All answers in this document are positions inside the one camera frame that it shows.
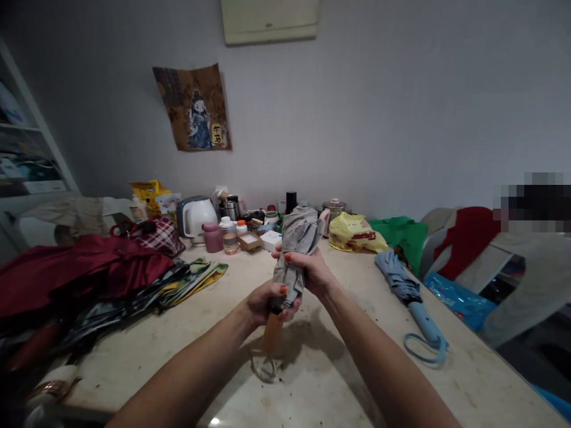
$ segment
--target anime poster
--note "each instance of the anime poster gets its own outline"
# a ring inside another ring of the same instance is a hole
[[[218,64],[197,70],[153,67],[179,150],[231,150]]]

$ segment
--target white wall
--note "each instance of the white wall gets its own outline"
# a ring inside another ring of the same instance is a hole
[[[238,48],[215,0],[13,3],[2,33],[85,196],[159,178],[420,218],[570,171],[567,0],[323,0],[316,40]],[[215,62],[234,150],[178,152],[151,67]]]

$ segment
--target cartoon girl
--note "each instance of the cartoon girl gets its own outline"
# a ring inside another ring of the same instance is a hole
[[[197,90],[192,95],[189,111],[189,147],[191,149],[212,149],[210,138],[210,115],[206,111],[204,98]]]

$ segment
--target cardboard box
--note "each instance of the cardboard box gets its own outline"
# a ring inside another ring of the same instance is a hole
[[[262,245],[262,240],[256,234],[252,232],[245,233],[238,237],[238,242],[240,243],[240,249],[242,251],[251,251],[254,248]]]
[[[281,244],[281,234],[276,231],[268,231],[262,235],[262,248],[270,253],[275,251],[278,244]]]

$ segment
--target dirty table surface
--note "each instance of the dirty table surface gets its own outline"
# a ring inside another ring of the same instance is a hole
[[[337,251],[325,239],[319,246],[349,294],[399,346],[406,333],[419,333],[408,310],[391,294],[373,253]],[[62,403],[62,410],[110,418],[174,354],[271,278],[275,265],[264,250],[228,256],[191,248],[181,258],[190,262],[202,256],[228,263],[224,277],[163,315],[146,316],[99,341],[81,362],[82,380]],[[412,360],[462,426],[568,426],[424,287],[422,296],[450,348],[440,368]],[[331,318],[311,293],[305,293],[295,319],[284,326],[285,363],[274,384],[262,383],[250,368],[249,350],[259,348],[262,334],[263,327],[246,341],[200,426],[382,426]]]

